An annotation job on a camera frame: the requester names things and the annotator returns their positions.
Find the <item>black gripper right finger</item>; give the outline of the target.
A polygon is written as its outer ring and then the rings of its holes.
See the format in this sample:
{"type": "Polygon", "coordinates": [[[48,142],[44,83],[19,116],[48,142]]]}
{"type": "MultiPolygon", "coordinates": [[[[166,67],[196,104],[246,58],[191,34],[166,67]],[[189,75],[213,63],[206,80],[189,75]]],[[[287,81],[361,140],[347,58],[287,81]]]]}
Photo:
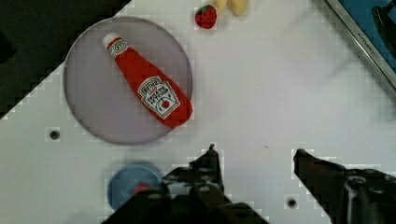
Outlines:
{"type": "Polygon", "coordinates": [[[347,169],[302,148],[293,156],[294,173],[332,224],[396,224],[396,182],[376,169],[347,169]]]}

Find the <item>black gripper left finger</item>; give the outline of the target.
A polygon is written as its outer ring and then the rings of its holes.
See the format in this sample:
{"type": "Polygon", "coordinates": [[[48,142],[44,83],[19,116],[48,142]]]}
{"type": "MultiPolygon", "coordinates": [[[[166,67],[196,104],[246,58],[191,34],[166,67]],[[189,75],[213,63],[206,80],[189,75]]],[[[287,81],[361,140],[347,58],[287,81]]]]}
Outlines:
{"type": "Polygon", "coordinates": [[[269,224],[224,193],[219,153],[210,147],[187,166],[163,174],[162,188],[134,195],[102,224],[269,224]]]}

